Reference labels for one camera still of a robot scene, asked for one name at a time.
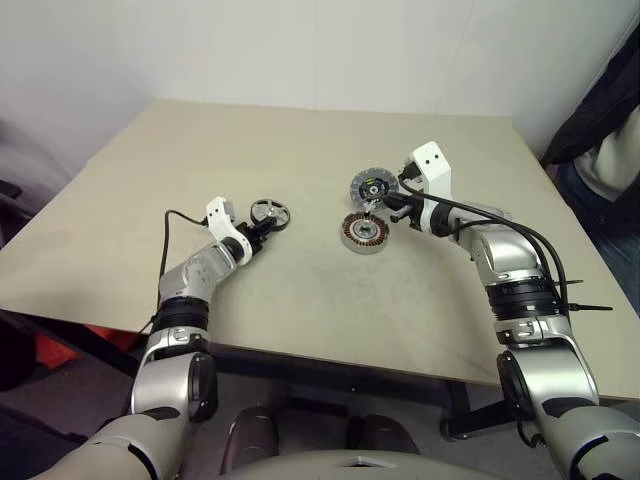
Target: table surface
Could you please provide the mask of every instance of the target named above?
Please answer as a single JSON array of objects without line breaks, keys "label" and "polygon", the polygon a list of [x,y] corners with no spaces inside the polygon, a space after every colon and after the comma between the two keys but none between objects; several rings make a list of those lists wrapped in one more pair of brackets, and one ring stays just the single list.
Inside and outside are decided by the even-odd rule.
[{"label": "table surface", "polygon": [[[353,176],[397,171],[435,140],[453,194],[509,210],[561,255],[600,393],[640,397],[640,322],[508,119],[222,106],[157,100],[0,251],[0,308],[139,330],[154,313],[163,212],[203,218],[218,195],[239,219],[274,198],[292,221],[218,292],[212,338],[323,360],[496,384],[503,348],[468,255],[407,223],[361,256],[340,242]],[[211,241],[171,223],[168,267]]]}]

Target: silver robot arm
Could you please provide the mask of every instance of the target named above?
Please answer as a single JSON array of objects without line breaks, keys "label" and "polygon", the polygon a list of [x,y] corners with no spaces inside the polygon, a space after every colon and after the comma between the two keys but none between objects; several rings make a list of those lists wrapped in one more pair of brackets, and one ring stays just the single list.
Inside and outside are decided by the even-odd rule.
[{"label": "silver robot arm", "polygon": [[[435,142],[411,154],[400,179],[451,200],[451,169]],[[486,217],[416,193],[392,193],[384,202],[394,211],[392,222],[409,217],[412,228],[449,237],[470,254],[496,316],[496,336],[506,347],[498,356],[505,400],[515,419],[536,423],[562,475],[639,478],[640,425],[599,406],[565,306],[532,244],[508,226],[477,223]],[[509,219],[503,211],[480,208]]]},{"label": "silver robot arm", "polygon": [[215,291],[262,248],[276,219],[234,225],[230,202],[207,205],[214,242],[165,273],[160,302],[131,395],[131,413],[100,429],[38,479],[175,478],[197,426],[218,406],[209,353]]}]

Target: wall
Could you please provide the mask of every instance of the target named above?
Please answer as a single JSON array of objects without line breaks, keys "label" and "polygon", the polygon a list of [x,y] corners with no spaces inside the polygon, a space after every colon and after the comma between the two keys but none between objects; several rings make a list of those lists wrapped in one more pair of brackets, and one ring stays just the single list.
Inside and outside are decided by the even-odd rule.
[{"label": "wall", "polygon": [[3,0],[0,176],[41,206],[149,98],[509,115],[536,153],[637,0]]}]

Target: floor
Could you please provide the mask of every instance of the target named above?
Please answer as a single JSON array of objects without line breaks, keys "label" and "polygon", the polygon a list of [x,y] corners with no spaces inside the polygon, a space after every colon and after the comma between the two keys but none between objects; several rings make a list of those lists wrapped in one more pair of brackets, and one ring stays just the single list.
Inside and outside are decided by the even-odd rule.
[{"label": "floor", "polygon": [[[219,375],[220,408],[194,439],[183,478],[216,478],[226,435],[236,414],[264,404],[288,388],[275,382],[235,375]],[[94,360],[82,359],[47,375],[36,376],[20,387],[0,393],[0,403],[36,416],[62,432],[91,435],[102,422],[117,416],[130,380]],[[315,397],[348,405],[353,413],[377,413],[399,421],[413,436],[424,455],[474,467],[511,479],[560,478],[543,448],[524,446],[514,428],[483,435],[482,439],[446,442],[438,432],[439,407],[400,400],[342,394],[319,389],[298,389],[306,398]],[[500,397],[497,389],[471,387],[472,406],[482,406]],[[278,417],[282,453],[310,449],[337,449],[344,441],[345,420],[303,411],[285,410]]]}]

